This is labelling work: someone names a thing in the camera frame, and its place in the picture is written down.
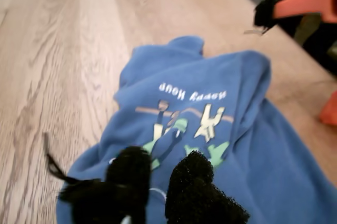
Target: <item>printed graphic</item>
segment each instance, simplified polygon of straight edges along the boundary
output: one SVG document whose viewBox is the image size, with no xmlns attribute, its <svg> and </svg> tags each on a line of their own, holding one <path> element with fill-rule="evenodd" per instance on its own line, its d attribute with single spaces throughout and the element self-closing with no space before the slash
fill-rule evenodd
<svg viewBox="0 0 337 224">
<path fill-rule="evenodd" d="M 211 158 L 209 158 L 209 161 L 211 162 L 214 168 L 219 166 L 224 161 L 224 159 L 222 159 L 222 155 L 229 145 L 230 143 L 226 141 L 217 147 L 215 145 L 210 145 L 207 147 L 207 150 L 209 151 L 211 156 Z M 190 148 L 188 145 L 185 145 L 184 148 L 186 151 L 186 156 L 188 156 L 192 151 L 201 152 L 199 148 Z"/>
<path fill-rule="evenodd" d="M 222 114 L 225 111 L 225 107 L 220 107 L 216 115 L 210 118 L 211 104 L 207 104 L 204 109 L 204 113 L 201 117 L 200 127 L 195 133 L 194 137 L 199 135 L 205 136 L 205 141 L 209 142 L 210 139 L 215 137 L 214 127 L 219 124 Z"/>
<path fill-rule="evenodd" d="M 171 142 L 168 145 L 168 148 L 156 159 L 152 161 L 152 169 L 156 169 L 160 166 L 160 164 L 167 158 L 167 156 L 174 151 L 173 148 L 181 142 L 183 135 L 187 131 L 188 121 L 186 118 L 178 118 L 179 115 L 190 112 L 199 117 L 200 126 L 196 129 L 196 133 L 194 138 L 204 137 L 206 143 L 208 143 L 211 139 L 215 138 L 215 127 L 220 123 L 220 121 L 229 121 L 233 123 L 234 119 L 231 116 L 223 115 L 225 111 L 225 107 L 220 107 L 216 110 L 216 114 L 214 117 L 211 117 L 211 107 L 212 104 L 207 104 L 204 108 L 203 113 L 198 111 L 195 108 L 187 108 L 184 111 L 168 111 L 170 104 L 168 101 L 159 100 L 157 109 L 147 108 L 138 106 L 136 108 L 136 112 L 148 113 L 157 115 L 157 119 L 153 124 L 153 135 L 150 142 L 147 142 L 143 145 L 143 148 L 146 149 L 149 153 L 152 153 L 156 143 L 160 137 L 165 135 L 170 129 L 176 129 L 175 133 L 172 134 Z M 170 118 L 168 123 L 164 125 L 163 119 L 164 117 Z M 222 162 L 222 155 L 229 146 L 229 142 L 224 142 L 219 146 L 209 145 L 207 150 L 209 152 L 209 161 L 213 165 L 213 167 L 219 166 Z M 190 147 L 189 145 L 184 146 L 186 156 L 192 151 L 200 151 L 199 148 Z"/>
</svg>

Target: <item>orange item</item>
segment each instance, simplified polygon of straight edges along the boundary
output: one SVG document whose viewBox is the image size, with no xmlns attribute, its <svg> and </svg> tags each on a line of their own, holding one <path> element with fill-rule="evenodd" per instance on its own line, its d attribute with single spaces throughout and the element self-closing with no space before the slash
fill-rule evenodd
<svg viewBox="0 0 337 224">
<path fill-rule="evenodd" d="M 329 125 L 337 125 L 337 91 L 332 93 L 320 114 L 320 120 Z"/>
<path fill-rule="evenodd" d="M 273 17 L 306 13 L 321 13 L 323 21 L 337 23 L 337 0 L 281 0 L 274 7 Z"/>
</svg>

